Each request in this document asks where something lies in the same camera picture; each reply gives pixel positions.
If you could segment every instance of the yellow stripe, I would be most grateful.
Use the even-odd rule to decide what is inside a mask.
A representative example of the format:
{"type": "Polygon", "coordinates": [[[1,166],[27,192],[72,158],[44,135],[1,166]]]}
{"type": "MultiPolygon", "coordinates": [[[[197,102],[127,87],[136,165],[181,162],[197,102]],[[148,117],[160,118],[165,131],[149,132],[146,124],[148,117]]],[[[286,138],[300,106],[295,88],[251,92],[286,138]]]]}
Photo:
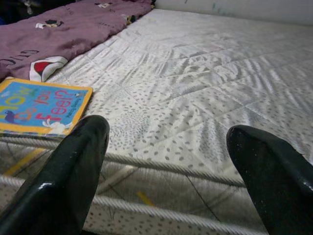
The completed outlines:
{"type": "Polygon", "coordinates": [[[4,175],[13,175],[15,172],[17,172],[19,169],[21,169],[23,166],[25,166],[28,162],[30,162],[32,159],[34,159],[38,154],[42,153],[44,150],[45,149],[43,149],[43,148],[36,148],[34,151],[28,153],[23,159],[21,159],[14,166],[9,168],[4,173],[4,175]]]}
{"type": "Polygon", "coordinates": [[[137,196],[147,205],[155,207],[152,201],[141,191],[137,192],[137,196]]]}

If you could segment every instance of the board book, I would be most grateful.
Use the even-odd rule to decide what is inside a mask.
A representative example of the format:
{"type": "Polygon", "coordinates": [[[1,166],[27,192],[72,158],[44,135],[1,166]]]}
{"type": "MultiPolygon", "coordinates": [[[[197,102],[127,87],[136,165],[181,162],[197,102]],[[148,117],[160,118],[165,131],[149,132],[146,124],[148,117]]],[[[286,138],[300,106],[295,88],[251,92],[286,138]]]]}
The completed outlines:
{"type": "Polygon", "coordinates": [[[9,77],[0,83],[0,133],[64,137],[82,116],[91,87],[9,77]]]}

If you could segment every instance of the white cord trim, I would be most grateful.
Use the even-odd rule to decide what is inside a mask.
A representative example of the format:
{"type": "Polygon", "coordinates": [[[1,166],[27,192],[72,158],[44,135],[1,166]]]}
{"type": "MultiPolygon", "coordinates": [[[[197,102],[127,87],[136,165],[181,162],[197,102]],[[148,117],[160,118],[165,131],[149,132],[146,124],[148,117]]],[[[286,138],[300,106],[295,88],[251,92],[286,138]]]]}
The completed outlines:
{"type": "MultiPolygon", "coordinates": [[[[16,143],[31,147],[46,148],[46,149],[55,149],[60,143],[58,140],[40,140],[34,138],[20,138],[20,137],[0,137],[0,141],[8,143],[16,143]]],[[[183,174],[187,176],[197,177],[201,179],[210,180],[212,182],[217,182],[221,184],[227,184],[230,186],[242,187],[245,188],[245,184],[241,179],[231,179],[221,175],[216,175],[206,171],[200,171],[195,169],[189,169],[184,166],[179,166],[175,164],[148,161],[137,158],[125,157],[113,153],[106,153],[106,161],[116,162],[120,164],[134,165],[137,167],[151,168],[156,170],[165,170],[177,174],[183,174]]]]}
{"type": "MultiPolygon", "coordinates": [[[[24,180],[8,176],[0,176],[0,185],[6,184],[19,188],[24,183],[24,180]]],[[[112,209],[117,209],[127,212],[136,212],[140,214],[148,214],[164,219],[174,220],[191,225],[201,226],[216,231],[230,233],[232,235],[267,235],[267,233],[247,229],[237,225],[225,224],[207,218],[202,218],[196,215],[188,215],[180,212],[160,209],[156,207],[146,206],[137,203],[129,203],[121,199],[114,199],[105,196],[95,196],[93,204],[98,204],[112,209]]]]}

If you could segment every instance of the bed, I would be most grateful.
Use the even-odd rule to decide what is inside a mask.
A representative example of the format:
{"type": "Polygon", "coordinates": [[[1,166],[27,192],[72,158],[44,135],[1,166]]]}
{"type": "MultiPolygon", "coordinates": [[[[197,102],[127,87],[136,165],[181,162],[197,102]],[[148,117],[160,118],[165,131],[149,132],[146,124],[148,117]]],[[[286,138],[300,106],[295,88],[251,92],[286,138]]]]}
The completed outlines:
{"type": "MultiPolygon", "coordinates": [[[[85,229],[267,234],[225,137],[257,127],[313,163],[312,42],[309,26],[154,9],[57,71],[48,82],[94,88],[85,114],[111,127],[85,229]]],[[[51,150],[0,150],[3,208],[51,150]]]]}

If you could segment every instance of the purple fleece blanket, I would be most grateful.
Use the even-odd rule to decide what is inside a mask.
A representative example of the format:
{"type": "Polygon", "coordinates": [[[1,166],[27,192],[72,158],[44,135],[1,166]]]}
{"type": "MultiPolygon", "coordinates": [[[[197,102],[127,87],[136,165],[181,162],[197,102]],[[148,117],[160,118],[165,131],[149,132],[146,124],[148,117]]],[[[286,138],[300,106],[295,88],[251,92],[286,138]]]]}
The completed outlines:
{"type": "Polygon", "coordinates": [[[151,10],[151,0],[84,0],[0,26],[0,80],[46,81],[151,10]]]}

